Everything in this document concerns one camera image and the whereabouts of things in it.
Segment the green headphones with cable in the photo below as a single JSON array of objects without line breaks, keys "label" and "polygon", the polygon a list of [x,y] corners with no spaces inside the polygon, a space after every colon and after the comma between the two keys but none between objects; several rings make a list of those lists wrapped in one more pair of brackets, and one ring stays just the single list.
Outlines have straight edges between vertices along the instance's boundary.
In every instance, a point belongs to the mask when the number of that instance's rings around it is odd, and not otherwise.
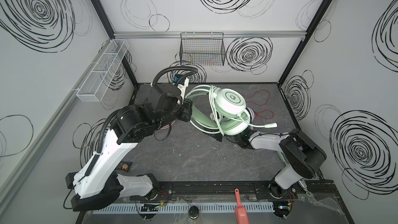
[{"label": "green headphones with cable", "polygon": [[198,85],[186,94],[186,99],[193,101],[204,95],[209,101],[212,117],[207,117],[193,105],[190,120],[190,123],[203,133],[234,136],[248,127],[263,129],[277,127],[276,123],[252,124],[244,97],[232,89],[219,88],[214,85]]}]

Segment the pink headphones with cable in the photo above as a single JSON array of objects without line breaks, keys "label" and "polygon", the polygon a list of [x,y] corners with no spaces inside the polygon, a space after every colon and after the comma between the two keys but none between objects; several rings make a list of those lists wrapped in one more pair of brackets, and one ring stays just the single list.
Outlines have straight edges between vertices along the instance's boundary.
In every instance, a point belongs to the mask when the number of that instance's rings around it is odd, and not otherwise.
[{"label": "pink headphones with cable", "polygon": [[172,124],[162,127],[161,130],[169,129],[172,126]]}]

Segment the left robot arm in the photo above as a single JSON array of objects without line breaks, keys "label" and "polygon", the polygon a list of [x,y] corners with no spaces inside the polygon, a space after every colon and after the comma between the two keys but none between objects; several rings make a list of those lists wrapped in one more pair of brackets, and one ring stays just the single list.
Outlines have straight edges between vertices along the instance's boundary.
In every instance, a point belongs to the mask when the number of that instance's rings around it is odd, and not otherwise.
[{"label": "left robot arm", "polygon": [[163,127],[170,128],[173,121],[190,121],[192,102],[185,98],[184,90],[189,76],[198,71],[192,65],[161,70],[154,77],[144,104],[128,105],[105,119],[92,157],[80,171],[66,176],[68,189],[75,193],[71,210],[98,210],[124,197],[157,197],[159,183],[153,174],[123,176],[116,168],[144,138]]}]

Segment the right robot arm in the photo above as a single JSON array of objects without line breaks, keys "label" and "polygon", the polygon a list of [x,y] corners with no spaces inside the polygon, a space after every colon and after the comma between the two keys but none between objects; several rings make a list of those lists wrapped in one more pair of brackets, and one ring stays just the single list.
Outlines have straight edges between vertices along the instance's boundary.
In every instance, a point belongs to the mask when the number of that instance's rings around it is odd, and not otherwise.
[{"label": "right robot arm", "polygon": [[282,155],[287,164],[268,185],[271,196],[276,199],[283,198],[300,180],[315,178],[327,159],[323,149],[300,129],[276,134],[247,128],[233,139],[243,149],[267,149]]}]

